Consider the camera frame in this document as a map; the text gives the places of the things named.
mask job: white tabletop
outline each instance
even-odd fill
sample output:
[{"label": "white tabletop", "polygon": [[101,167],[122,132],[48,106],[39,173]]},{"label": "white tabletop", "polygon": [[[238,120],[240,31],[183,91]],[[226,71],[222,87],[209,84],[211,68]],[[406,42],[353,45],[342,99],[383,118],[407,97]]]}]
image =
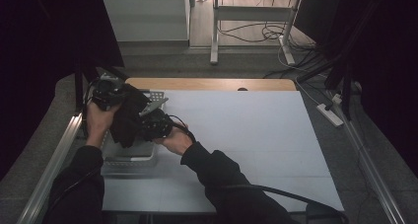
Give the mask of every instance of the white tabletop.
[{"label": "white tabletop", "polygon": [[[165,111],[189,125],[209,151],[238,162],[255,185],[275,187],[343,210],[300,92],[165,91]],[[159,147],[156,167],[105,178],[104,210],[214,212],[194,172]],[[269,194],[288,211],[300,201]]]}]

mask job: table leg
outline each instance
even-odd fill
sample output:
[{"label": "table leg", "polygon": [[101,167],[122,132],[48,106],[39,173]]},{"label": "table leg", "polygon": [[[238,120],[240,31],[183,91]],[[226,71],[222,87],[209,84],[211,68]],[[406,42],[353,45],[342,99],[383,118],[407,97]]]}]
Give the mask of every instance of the table leg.
[{"label": "table leg", "polygon": [[296,0],[295,3],[292,6],[292,10],[290,12],[289,15],[289,19],[287,21],[287,25],[285,28],[285,31],[283,33],[282,36],[279,37],[280,40],[280,45],[283,51],[283,54],[286,57],[286,61],[288,63],[288,65],[294,65],[295,64],[295,59],[293,58],[292,52],[290,51],[289,48],[289,35],[290,35],[290,30],[293,27],[293,23],[295,21],[296,18],[296,14],[298,13],[298,8],[299,8],[299,3],[301,2],[301,0]]},{"label": "table leg", "polygon": [[218,0],[214,0],[213,6],[213,33],[210,50],[210,63],[218,64]]}]

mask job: white surface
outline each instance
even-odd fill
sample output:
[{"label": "white surface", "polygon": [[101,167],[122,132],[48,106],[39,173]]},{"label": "white surface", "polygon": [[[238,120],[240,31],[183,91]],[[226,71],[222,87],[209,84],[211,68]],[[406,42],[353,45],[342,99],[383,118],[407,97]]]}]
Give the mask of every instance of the white surface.
[{"label": "white surface", "polygon": [[331,109],[328,111],[325,109],[326,105],[321,104],[318,105],[316,108],[318,111],[320,111],[323,116],[325,116],[335,127],[340,127],[344,123],[334,112],[332,112]]},{"label": "white surface", "polygon": [[189,0],[104,0],[117,41],[188,40]]},{"label": "white surface", "polygon": [[[276,187],[342,210],[299,92],[166,91],[166,112],[183,119],[209,151],[225,152],[255,185]],[[162,147],[154,169],[105,179],[104,210],[211,212],[196,175]],[[299,201],[271,194],[288,211]]]}]

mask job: black jacket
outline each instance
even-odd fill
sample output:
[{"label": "black jacket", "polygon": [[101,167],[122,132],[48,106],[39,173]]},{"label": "black jacket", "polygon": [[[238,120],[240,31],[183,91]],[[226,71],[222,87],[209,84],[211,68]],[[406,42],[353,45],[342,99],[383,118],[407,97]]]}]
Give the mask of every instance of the black jacket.
[{"label": "black jacket", "polygon": [[[80,148],[70,166],[55,179],[48,203],[45,223],[103,223],[102,206],[105,193],[104,178],[99,169],[103,164],[102,151],[96,147]],[[247,185],[249,181],[240,166],[221,151],[210,154],[200,143],[190,146],[181,158],[206,187],[206,197],[215,206],[225,223],[296,223],[285,208],[261,190],[217,189],[211,187]],[[88,176],[67,194],[65,189]]]}]

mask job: right hand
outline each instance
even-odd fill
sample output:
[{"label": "right hand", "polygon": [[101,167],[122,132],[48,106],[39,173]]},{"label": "right hand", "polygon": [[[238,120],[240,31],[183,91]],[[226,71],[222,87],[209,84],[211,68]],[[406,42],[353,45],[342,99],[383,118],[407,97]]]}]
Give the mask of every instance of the right hand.
[{"label": "right hand", "polygon": [[155,143],[162,144],[167,147],[169,151],[180,156],[182,156],[185,150],[187,150],[187,148],[192,144],[190,137],[177,127],[173,127],[172,132],[168,137],[156,138],[153,141]]}]

